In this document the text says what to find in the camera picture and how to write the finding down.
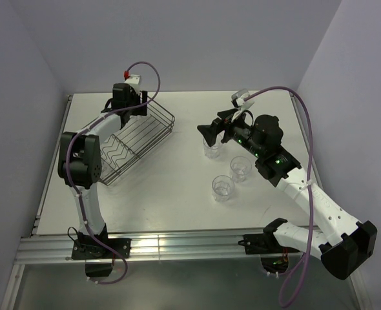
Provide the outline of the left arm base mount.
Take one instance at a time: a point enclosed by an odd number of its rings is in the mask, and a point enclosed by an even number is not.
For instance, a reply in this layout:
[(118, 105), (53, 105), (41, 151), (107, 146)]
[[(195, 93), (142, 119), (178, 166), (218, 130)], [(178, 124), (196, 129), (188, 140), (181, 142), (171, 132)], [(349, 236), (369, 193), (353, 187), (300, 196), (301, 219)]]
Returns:
[[(97, 239), (127, 259), (130, 255), (130, 238)], [(108, 277), (114, 268), (116, 254), (98, 244), (90, 236), (81, 236), (74, 242), (71, 259), (85, 262), (85, 274), (90, 278)]]

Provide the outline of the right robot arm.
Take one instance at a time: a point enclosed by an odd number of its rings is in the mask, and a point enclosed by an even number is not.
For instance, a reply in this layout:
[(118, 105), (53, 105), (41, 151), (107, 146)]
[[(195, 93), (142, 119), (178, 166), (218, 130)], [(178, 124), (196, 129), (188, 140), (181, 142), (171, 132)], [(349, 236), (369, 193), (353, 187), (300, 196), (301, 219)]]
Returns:
[(296, 226), (277, 218), (260, 234), (246, 234), (239, 242), (246, 254), (270, 254), (284, 249), (310, 250), (311, 256), (337, 279), (345, 280), (374, 252), (377, 228), (370, 221), (361, 222), (333, 201), (316, 183), (307, 178), (300, 162), (282, 145), (283, 130), (276, 116), (260, 115), (252, 125), (244, 117), (232, 119), (234, 110), (218, 113), (209, 125), (198, 125), (208, 145), (230, 140), (255, 156), (255, 167), (272, 186), (284, 192), (304, 212), (320, 232)]

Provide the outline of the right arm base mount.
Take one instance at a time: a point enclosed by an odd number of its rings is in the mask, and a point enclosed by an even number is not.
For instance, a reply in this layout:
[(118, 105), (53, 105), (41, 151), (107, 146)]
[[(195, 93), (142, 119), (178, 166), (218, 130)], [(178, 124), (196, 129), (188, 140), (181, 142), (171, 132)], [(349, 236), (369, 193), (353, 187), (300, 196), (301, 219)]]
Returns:
[(244, 234), (238, 245), (247, 255), (299, 253), (299, 250), (281, 246), (271, 233)]

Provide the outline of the clear glass back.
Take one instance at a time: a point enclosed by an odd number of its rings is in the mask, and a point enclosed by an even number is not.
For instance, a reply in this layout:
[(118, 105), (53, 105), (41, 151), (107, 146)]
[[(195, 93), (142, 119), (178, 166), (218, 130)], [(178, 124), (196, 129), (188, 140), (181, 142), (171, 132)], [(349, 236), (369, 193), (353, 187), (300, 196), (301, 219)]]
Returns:
[(207, 141), (203, 139), (203, 152), (205, 157), (209, 159), (218, 158), (221, 154), (222, 145), (221, 139), (217, 139), (215, 144), (210, 147)]

